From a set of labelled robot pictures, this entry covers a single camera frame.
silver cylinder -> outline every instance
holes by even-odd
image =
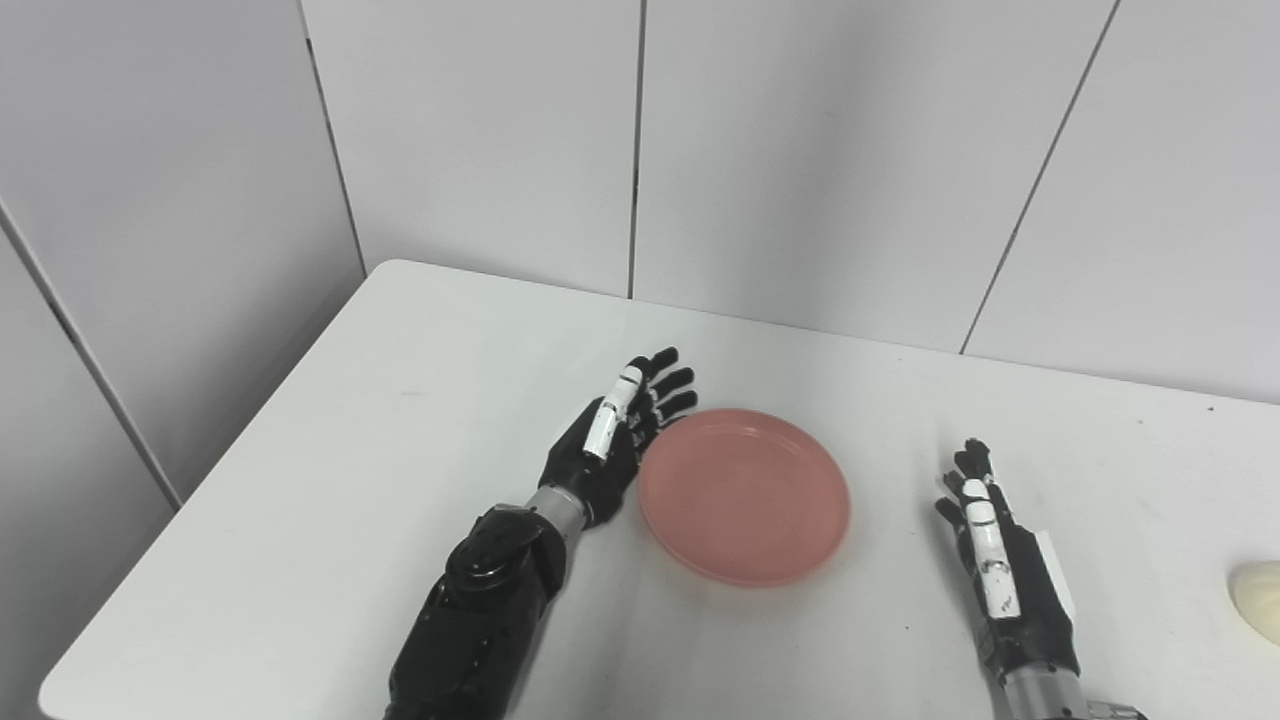
[[[1014,720],[1089,717],[1080,678],[1070,670],[1034,662],[1005,675],[1004,684]]]
[[[564,538],[564,544],[568,547],[573,547],[577,536],[586,527],[586,506],[582,505],[582,501],[573,493],[554,486],[538,488],[525,507],[538,512],[554,525],[556,532]]]

prosthetic hand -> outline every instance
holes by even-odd
[[[694,372],[672,370],[678,359],[668,347],[632,360],[552,446],[529,502],[476,520],[401,648],[384,720],[506,714],[573,539],[617,514],[649,443],[698,405]]]
[[[1075,609],[1053,546],[1014,520],[989,455],[980,441],[965,442],[955,455],[960,471],[942,478],[959,505],[941,498],[934,507],[956,533],[982,611],[978,648],[1014,719],[1144,720],[1133,707],[1084,698],[1071,639]]]

panel seam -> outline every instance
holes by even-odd
[[[115,415],[116,423],[119,423],[120,428],[124,429],[124,434],[129,438],[129,443],[133,446],[134,452],[138,454],[142,464],[147,469],[147,473],[151,474],[151,479],[156,483],[156,487],[160,488],[160,493],[164,495],[164,498],[169,502],[169,506],[173,507],[174,511],[182,510],[182,496],[178,495],[178,491],[174,488],[173,482],[170,482],[169,475],[160,465],[160,459],[156,457],[146,439],[142,437],[142,432],[138,429],[137,423],[129,415],[128,410],[125,410],[124,402],[111,386],[111,382],[106,378],[97,357],[93,356],[93,352],[84,342],[83,336],[76,328],[74,319],[69,313],[67,313],[67,309],[58,297],[58,292],[54,290],[47,273],[45,273],[40,261],[36,259],[36,255],[31,251],[29,243],[26,242],[23,234],[18,231],[18,225],[13,222],[12,215],[5,208],[3,200],[0,200],[0,232],[9,238],[9,245],[13,246],[14,252],[18,255],[18,260],[31,275],[37,291],[49,305],[54,319],[61,325],[63,332],[67,334],[67,340],[76,350],[76,354],[84,365],[84,369],[88,370],[90,378],[92,378],[93,384],[97,386],[97,391],[106,400],[106,405],[110,407],[111,414]]]
[[[640,118],[644,110],[644,46],[649,22],[649,0],[640,0],[640,42],[636,50],[636,119],[631,155],[631,228],[627,242],[627,300],[636,290],[636,219],[640,208]]]
[[[1121,0],[1115,0],[1115,4],[1111,5],[1111,12],[1107,13],[1106,22],[1102,23],[1102,32],[1098,33],[1098,40],[1093,44],[1093,51],[1089,53],[1089,59],[1084,63],[1084,72],[1080,73],[1080,79],[1075,83],[1075,91],[1071,92],[1071,100],[1066,104],[1066,111],[1062,113],[1062,119],[1057,124],[1053,140],[1048,143],[1048,151],[1044,154],[1044,160],[1041,163],[1039,170],[1036,173],[1036,179],[1032,182],[1032,188],[1027,193],[1027,200],[1023,202],[1023,208],[1018,213],[1018,219],[1014,222],[1014,229],[1009,234],[1009,241],[1005,242],[1005,249],[1000,254],[1000,260],[996,263],[996,270],[991,274],[987,290],[982,293],[982,301],[978,304],[978,311],[974,313],[973,320],[969,323],[969,331],[964,336],[964,342],[960,343],[960,355],[964,355],[969,350],[969,341],[973,340],[973,333],[978,329],[978,320],[982,318],[983,310],[987,309],[987,301],[991,300],[991,292],[996,287],[996,281],[1000,279],[1000,273],[1005,269],[1009,254],[1012,251],[1014,242],[1018,240],[1018,233],[1023,228],[1023,220],[1027,219],[1027,210],[1030,209],[1032,200],[1036,199],[1036,191],[1039,190],[1041,181],[1044,179],[1044,170],[1048,169],[1048,163],[1053,158],[1053,151],[1057,149],[1057,142],[1062,137],[1062,131],[1066,128],[1066,123],[1071,118],[1071,111],[1075,109],[1076,100],[1080,99],[1080,91],[1084,90],[1084,81],[1088,79],[1089,70],[1093,69],[1093,61],[1098,58],[1098,51],[1102,49],[1102,41],[1106,40],[1107,31],[1111,29],[1111,20],[1115,19],[1116,10],[1120,9],[1120,3]]]

fingertip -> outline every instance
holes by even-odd
[[[680,360],[680,351],[675,346],[666,347],[654,354],[650,360],[653,374],[666,370]]]

white finger segment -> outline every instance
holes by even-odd
[[[995,620],[1018,618],[1023,614],[1018,603],[1018,585],[1014,583],[1014,569],[1009,565],[1005,551],[1005,538],[996,521],[996,509],[991,495],[982,480],[969,479],[964,483],[965,520],[969,523],[969,537],[973,539],[974,565],[982,580],[982,592],[987,601],[987,615]]]
[[[604,396],[604,400],[600,401],[600,407],[595,411],[595,419],[591,420],[591,429],[586,432],[586,442],[582,445],[584,452],[590,452],[600,460],[609,457],[613,432],[617,430],[618,423],[626,419],[627,407],[635,400],[636,391],[640,389],[643,380],[644,374],[640,372],[640,368],[635,365],[623,368],[622,374],[613,383],[613,389],[609,391],[609,395]]]

